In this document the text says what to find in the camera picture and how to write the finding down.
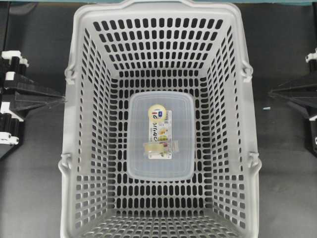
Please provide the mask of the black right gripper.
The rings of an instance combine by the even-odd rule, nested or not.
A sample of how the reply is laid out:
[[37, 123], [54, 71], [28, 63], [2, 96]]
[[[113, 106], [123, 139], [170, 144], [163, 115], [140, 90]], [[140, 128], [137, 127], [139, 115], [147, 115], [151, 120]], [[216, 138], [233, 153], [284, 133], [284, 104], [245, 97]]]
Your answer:
[[309, 53], [306, 63], [310, 66], [310, 76], [283, 83], [269, 91], [269, 96], [279, 99], [297, 110], [310, 122], [312, 151], [317, 151], [317, 49]]

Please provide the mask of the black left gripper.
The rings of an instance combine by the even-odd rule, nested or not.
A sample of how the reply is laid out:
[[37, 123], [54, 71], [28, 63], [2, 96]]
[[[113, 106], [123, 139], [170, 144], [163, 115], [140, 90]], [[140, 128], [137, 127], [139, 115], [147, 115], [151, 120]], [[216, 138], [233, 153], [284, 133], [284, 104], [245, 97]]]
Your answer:
[[[6, 158], [23, 142], [24, 118], [30, 110], [65, 103], [60, 92], [25, 76], [29, 66], [20, 51], [0, 53], [0, 157]], [[27, 93], [40, 96], [16, 96]]]

